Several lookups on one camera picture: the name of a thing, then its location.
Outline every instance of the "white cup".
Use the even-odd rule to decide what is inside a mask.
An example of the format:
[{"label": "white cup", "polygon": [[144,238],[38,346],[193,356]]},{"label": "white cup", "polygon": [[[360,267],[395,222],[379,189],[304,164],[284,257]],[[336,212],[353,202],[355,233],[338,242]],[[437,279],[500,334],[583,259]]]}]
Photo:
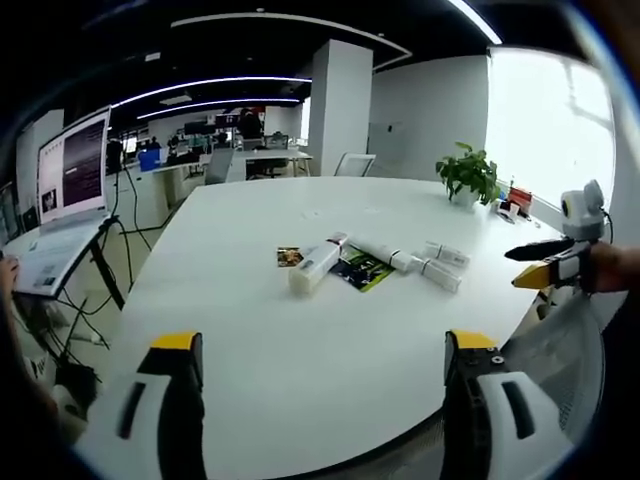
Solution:
[{"label": "white cup", "polygon": [[520,211],[520,205],[517,203],[511,203],[509,205],[509,218],[511,220],[515,220],[518,217],[518,212]]}]

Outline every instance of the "black ceiling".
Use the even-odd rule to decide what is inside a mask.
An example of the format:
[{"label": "black ceiling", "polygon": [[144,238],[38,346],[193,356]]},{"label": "black ceiling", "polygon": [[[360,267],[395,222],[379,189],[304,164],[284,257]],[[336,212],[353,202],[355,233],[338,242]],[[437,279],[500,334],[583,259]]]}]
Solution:
[{"label": "black ceiling", "polygon": [[[8,119],[37,95],[53,98],[42,104],[65,108],[70,122],[105,104],[178,83],[238,75],[296,76],[329,38],[374,50],[374,64],[400,53],[379,42],[339,29],[274,19],[231,19],[171,28],[177,20],[234,12],[303,15],[338,22],[384,38],[413,52],[401,63],[482,54],[487,40],[445,0],[394,2],[275,2],[211,0],[64,0],[33,9],[20,18],[20,35],[4,31],[5,88],[0,110]],[[521,45],[584,57],[561,15],[547,1],[469,0],[507,45]],[[157,61],[145,54],[161,52]],[[53,85],[75,82],[58,94]],[[279,82],[242,82],[188,89],[194,102],[245,97],[298,97],[306,88]],[[114,121],[128,124],[140,114],[166,108],[160,95],[120,107]]]}]

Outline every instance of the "computer monitor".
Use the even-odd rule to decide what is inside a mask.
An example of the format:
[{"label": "computer monitor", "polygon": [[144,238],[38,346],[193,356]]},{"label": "computer monitor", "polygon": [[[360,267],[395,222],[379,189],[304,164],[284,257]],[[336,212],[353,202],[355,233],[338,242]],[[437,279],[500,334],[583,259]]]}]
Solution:
[{"label": "computer monitor", "polygon": [[106,206],[106,138],[110,110],[85,118],[38,152],[40,223]]},{"label": "computer monitor", "polygon": [[184,134],[185,135],[196,135],[198,133],[204,133],[204,127],[207,124],[205,121],[201,122],[190,122],[184,124]]}]

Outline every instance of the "card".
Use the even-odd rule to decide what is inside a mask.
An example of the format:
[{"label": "card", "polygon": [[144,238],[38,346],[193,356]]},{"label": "card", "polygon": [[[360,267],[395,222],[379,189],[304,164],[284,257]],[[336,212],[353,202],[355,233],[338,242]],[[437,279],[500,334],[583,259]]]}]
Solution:
[{"label": "card", "polygon": [[353,285],[360,292],[368,292],[394,270],[391,265],[381,262],[368,253],[345,245],[342,248],[340,260],[330,271]]},{"label": "card", "polygon": [[278,267],[295,267],[302,259],[298,247],[278,247]]}]

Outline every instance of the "computer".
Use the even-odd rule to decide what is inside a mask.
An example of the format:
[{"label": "computer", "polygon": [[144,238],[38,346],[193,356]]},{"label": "computer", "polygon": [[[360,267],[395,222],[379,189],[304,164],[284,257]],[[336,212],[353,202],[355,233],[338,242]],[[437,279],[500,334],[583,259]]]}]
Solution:
[{"label": "computer", "polygon": [[56,297],[109,218],[106,138],[110,110],[69,126],[38,152],[40,231],[20,258],[16,291]]}]

